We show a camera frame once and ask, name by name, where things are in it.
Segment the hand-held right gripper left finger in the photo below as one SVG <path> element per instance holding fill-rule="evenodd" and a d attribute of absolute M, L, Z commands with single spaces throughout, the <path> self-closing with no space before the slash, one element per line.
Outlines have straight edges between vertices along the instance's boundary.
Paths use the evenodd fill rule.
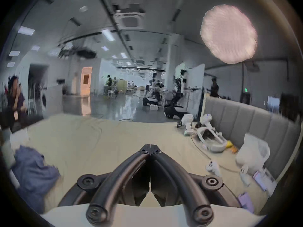
<path fill-rule="evenodd" d="M 80 176 L 59 207 L 89 203 L 86 219 L 91 225 L 103 225 L 112 221 L 117 204 L 140 206 L 149 192 L 149 156 L 142 148 L 112 172 Z"/>

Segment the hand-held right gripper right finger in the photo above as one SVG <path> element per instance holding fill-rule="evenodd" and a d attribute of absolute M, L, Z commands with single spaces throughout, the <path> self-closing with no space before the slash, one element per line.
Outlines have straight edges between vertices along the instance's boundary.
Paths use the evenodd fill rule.
<path fill-rule="evenodd" d="M 239 200 L 221 177 L 188 173 L 157 145 L 151 145 L 151 165 L 151 181 L 160 180 L 161 176 L 172 186 L 172 191 L 167 190 L 164 205 L 181 202 L 189 225 L 209 225 L 215 217 L 211 204 L 240 207 Z"/>

